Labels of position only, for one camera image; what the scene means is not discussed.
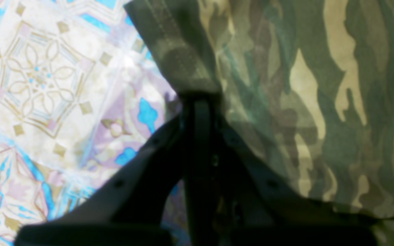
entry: patterned fabric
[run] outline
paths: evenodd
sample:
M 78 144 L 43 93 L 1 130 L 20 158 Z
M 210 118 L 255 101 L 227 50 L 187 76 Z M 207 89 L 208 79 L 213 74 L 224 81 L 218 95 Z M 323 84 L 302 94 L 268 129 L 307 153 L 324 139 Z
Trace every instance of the patterned fabric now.
M 135 0 L 177 92 L 218 92 L 228 122 L 300 195 L 387 219 L 394 245 L 394 1 Z
M 126 2 L 0 0 L 0 245 L 89 199 L 177 113 Z M 181 187 L 162 224 L 186 245 Z

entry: camouflage fabric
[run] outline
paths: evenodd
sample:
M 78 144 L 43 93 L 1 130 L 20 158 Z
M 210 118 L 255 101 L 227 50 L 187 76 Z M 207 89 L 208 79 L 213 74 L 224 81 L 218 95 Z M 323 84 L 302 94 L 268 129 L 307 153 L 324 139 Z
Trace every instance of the camouflage fabric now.
M 178 92 L 228 122 L 300 195 L 384 219 L 394 245 L 394 0 L 134 0 Z

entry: green camouflage cloth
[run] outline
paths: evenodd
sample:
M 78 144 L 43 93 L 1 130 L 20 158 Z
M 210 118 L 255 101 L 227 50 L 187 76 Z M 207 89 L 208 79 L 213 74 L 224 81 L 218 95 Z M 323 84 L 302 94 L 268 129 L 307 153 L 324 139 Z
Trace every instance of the green camouflage cloth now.
M 384 219 L 394 245 L 394 0 L 134 0 L 178 92 L 224 114 L 300 195 Z

